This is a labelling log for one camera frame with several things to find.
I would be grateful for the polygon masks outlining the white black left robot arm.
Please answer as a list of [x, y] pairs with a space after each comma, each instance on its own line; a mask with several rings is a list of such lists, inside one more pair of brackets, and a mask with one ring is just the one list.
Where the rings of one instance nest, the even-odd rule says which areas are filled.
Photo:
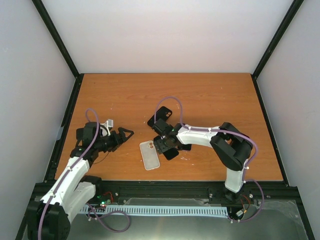
[[89, 201], [103, 198], [101, 178], [87, 176], [99, 153], [117, 150], [134, 135], [123, 127], [113, 130], [113, 120], [87, 122], [76, 130], [76, 145], [67, 165], [50, 190], [39, 200], [31, 201], [26, 211], [27, 237], [30, 240], [65, 240], [71, 224]]

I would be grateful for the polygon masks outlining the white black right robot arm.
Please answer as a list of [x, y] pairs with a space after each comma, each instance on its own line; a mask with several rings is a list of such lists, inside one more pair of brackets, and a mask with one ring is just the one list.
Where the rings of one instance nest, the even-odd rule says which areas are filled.
[[180, 123], [172, 126], [159, 119], [152, 125], [157, 133], [153, 139], [156, 150], [170, 161], [181, 151], [190, 151], [192, 146], [209, 147], [214, 150], [226, 167], [224, 196], [229, 202], [240, 198], [245, 183], [244, 173], [254, 147], [253, 141], [239, 132], [231, 123], [216, 127], [195, 127]]

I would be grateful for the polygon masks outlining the white clear phone case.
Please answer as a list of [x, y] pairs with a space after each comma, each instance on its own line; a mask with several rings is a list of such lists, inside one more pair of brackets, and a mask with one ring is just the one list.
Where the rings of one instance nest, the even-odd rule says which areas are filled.
[[152, 140], [141, 142], [139, 144], [139, 148], [144, 168], [147, 171], [154, 170], [160, 167], [157, 150]]

